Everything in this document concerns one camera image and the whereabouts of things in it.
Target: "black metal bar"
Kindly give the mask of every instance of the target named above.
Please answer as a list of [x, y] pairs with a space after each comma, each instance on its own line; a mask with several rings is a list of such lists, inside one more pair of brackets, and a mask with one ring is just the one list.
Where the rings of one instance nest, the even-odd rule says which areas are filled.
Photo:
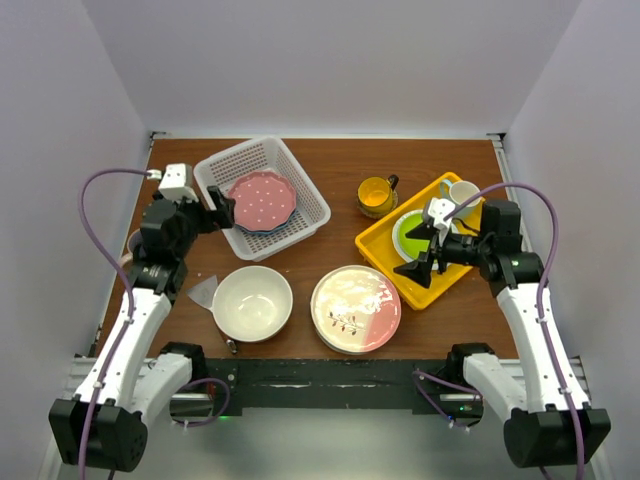
[[[434, 414], [415, 387], [412, 372], [420, 369], [437, 374], [445, 365], [444, 360], [365, 359], [225, 358], [206, 362], [211, 376], [229, 384], [231, 402], [225, 415], [230, 416], [242, 415], [245, 408], [398, 409]], [[482, 402], [441, 402], [441, 394], [459, 392], [429, 381], [423, 387], [449, 415], [482, 415]], [[216, 394], [214, 408], [220, 408], [223, 401], [224, 396]], [[173, 403], [177, 409], [178, 402]]]

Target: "mug handle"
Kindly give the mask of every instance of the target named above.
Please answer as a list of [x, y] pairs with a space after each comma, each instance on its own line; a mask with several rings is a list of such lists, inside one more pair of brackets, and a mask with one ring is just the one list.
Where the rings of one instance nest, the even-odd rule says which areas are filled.
[[387, 178], [387, 182], [389, 182], [389, 186], [391, 187], [391, 190], [396, 189], [399, 181], [400, 181], [400, 178], [398, 178], [397, 175], [391, 175], [389, 178]]
[[443, 197], [448, 197], [449, 196], [449, 192], [447, 190], [451, 190], [451, 186], [453, 185], [453, 183], [451, 182], [451, 180], [447, 180], [446, 178], [440, 182], [440, 194]]

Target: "white plate with pink pattern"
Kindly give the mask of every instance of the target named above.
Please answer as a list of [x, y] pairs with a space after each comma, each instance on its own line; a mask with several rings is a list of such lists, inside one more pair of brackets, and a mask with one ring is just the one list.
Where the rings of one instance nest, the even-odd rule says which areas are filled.
[[320, 338], [342, 353], [367, 353], [393, 337], [400, 324], [400, 296], [373, 268], [350, 265], [325, 275], [311, 297]]

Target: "white bowl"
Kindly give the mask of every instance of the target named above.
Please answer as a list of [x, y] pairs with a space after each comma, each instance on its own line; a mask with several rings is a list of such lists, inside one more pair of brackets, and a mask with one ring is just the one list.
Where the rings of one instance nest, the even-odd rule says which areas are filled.
[[261, 342], [273, 337], [291, 315], [293, 293], [275, 270], [251, 266], [236, 270], [213, 295], [213, 317], [228, 337]]

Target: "yellow mug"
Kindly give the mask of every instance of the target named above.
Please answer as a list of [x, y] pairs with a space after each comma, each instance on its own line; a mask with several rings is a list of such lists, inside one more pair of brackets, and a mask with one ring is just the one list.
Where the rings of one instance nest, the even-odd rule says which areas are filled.
[[398, 185], [398, 176], [389, 178], [369, 177], [358, 187], [358, 203], [365, 212], [381, 215], [393, 210], [393, 191]]

